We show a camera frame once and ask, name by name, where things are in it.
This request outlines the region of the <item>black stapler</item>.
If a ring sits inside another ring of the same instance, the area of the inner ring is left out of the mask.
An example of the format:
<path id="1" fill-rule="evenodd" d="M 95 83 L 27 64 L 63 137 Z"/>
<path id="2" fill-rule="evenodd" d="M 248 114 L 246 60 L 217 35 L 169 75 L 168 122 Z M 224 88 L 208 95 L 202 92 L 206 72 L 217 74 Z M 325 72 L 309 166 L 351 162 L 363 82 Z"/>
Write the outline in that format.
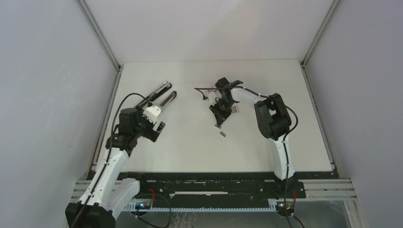
<path id="1" fill-rule="evenodd" d="M 157 98 L 162 96 L 165 92 L 170 90 L 172 88 L 172 84 L 168 81 L 164 82 L 161 86 L 159 86 L 155 91 L 150 93 L 144 100 L 142 100 L 140 103 L 138 103 L 136 106 L 137 107 L 144 107 L 152 102 L 154 102 Z"/>

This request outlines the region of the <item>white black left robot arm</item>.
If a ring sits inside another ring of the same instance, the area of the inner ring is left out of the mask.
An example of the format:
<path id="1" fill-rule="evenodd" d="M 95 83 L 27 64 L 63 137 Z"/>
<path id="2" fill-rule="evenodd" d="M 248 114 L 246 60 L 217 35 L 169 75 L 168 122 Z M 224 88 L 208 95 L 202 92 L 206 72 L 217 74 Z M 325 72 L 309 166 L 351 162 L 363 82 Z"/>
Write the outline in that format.
<path id="1" fill-rule="evenodd" d="M 114 228 L 116 220 L 128 202 L 136 196 L 147 195 L 149 186 L 135 178 L 125 178 L 114 189 L 124 165 L 128 162 L 138 139 L 155 142 L 165 124 L 158 121 L 162 112 L 159 105 L 126 108 L 107 139 L 101 166 L 88 188 L 76 203 L 69 203 L 65 214 L 70 228 Z"/>

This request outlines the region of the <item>red staple box tray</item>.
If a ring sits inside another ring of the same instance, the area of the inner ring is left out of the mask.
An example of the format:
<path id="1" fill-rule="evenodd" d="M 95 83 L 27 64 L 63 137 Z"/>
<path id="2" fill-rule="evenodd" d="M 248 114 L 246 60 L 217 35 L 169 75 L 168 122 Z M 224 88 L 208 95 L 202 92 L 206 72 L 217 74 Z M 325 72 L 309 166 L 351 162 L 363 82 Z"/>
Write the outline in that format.
<path id="1" fill-rule="evenodd" d="M 231 107 L 231 112 L 232 112 L 232 113 L 238 113 L 238 112 L 239 112 L 238 106 L 232 106 L 232 107 Z"/>

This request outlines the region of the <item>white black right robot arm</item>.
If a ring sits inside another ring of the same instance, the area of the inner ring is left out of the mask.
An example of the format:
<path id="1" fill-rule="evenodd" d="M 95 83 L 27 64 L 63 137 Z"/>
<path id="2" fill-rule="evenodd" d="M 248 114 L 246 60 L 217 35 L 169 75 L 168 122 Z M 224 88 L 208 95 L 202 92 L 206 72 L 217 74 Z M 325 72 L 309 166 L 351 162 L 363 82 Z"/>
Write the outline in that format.
<path id="1" fill-rule="evenodd" d="M 288 154 L 288 135 L 292 120 L 280 94 L 265 96 L 241 86 L 242 83 L 239 80 L 229 82 L 223 77 L 213 87 L 207 88 L 204 99 L 210 101 L 209 109 L 216 120 L 215 126 L 219 129 L 232 114 L 236 103 L 249 105 L 254 109 L 259 132 L 268 139 L 273 150 L 274 174 L 280 180 L 274 186 L 275 193 L 286 198 L 294 190 L 293 184 L 288 180 L 295 173 Z"/>

